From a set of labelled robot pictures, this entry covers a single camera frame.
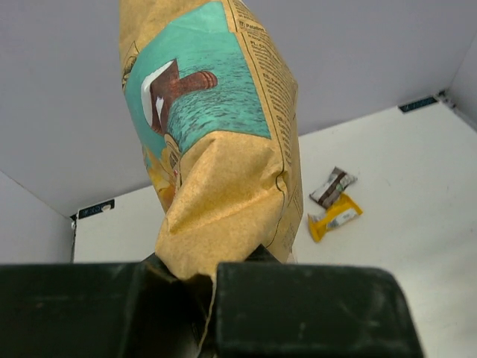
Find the paper bag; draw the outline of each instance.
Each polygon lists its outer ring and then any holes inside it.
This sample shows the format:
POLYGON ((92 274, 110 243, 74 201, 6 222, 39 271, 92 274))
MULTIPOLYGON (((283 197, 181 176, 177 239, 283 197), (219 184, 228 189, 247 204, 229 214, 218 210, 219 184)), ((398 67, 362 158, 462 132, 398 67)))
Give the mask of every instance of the paper bag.
POLYGON ((240 0, 120 0, 119 49, 166 211, 157 256, 181 280, 260 244, 285 262, 303 214, 297 83, 267 31, 240 0))

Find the black label sticker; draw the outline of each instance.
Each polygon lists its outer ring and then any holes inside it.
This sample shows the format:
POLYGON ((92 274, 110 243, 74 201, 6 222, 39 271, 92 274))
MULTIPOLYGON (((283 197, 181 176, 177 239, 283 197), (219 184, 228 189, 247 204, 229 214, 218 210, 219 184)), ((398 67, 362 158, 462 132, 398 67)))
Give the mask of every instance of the black label sticker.
POLYGON ((107 210, 112 210, 112 209, 114 209, 114 199, 80 210, 80 212, 78 213, 78 220, 102 213, 107 210))
POLYGON ((434 97, 428 97, 420 99, 419 101, 411 102, 408 104, 404 104, 403 106, 399 106, 399 109, 403 113, 411 112, 412 110, 418 110, 419 108, 429 106, 430 104, 437 103, 438 100, 434 97))

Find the teal water illustration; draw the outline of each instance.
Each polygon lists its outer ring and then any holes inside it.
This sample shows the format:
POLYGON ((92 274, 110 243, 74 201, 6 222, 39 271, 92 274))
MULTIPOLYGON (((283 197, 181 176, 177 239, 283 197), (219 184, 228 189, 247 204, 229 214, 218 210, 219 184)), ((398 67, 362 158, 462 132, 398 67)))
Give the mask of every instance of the teal water illustration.
POLYGON ((253 79, 236 36, 227 27, 221 2, 210 2, 171 22, 139 54, 126 84, 126 101, 143 145, 158 158, 164 139, 145 119, 141 85, 146 76, 177 59, 180 77, 210 71, 218 79, 212 89, 173 102, 168 132, 181 153, 213 131, 232 131, 271 138, 253 79))

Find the gray wall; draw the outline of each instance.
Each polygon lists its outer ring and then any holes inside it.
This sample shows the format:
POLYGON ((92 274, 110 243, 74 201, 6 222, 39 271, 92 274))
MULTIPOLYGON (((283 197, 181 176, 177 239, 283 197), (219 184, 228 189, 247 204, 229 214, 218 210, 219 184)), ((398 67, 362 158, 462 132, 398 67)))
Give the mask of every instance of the gray wall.
POLYGON ((0 264, 68 262, 70 223, 0 172, 0 264))
MULTIPOLYGON (((450 85, 475 0, 245 0, 300 83, 300 132, 450 85)), ((0 170, 59 213, 144 186, 116 0, 0 1, 0 170)))
POLYGON ((452 82, 450 95, 458 109, 477 127, 477 37, 452 82))

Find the nutrition label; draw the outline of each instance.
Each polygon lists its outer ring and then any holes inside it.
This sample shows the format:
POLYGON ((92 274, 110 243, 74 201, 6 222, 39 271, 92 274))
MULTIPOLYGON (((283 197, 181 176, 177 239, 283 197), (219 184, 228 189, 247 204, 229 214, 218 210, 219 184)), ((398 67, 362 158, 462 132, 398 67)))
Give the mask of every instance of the nutrition label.
POLYGON ((231 2, 237 31, 244 38, 247 50, 253 58, 257 75, 264 90, 265 100, 271 112, 283 157, 292 163, 291 125, 294 121, 296 83, 288 67, 277 53, 266 30, 240 0, 231 2))
POLYGON ((267 116, 272 136, 275 134, 283 158, 283 181, 288 195, 276 233, 265 246, 271 252, 288 256, 303 214, 295 103, 297 84, 285 61, 278 54, 267 31, 241 0, 227 0, 237 40, 253 73, 256 88, 267 116))

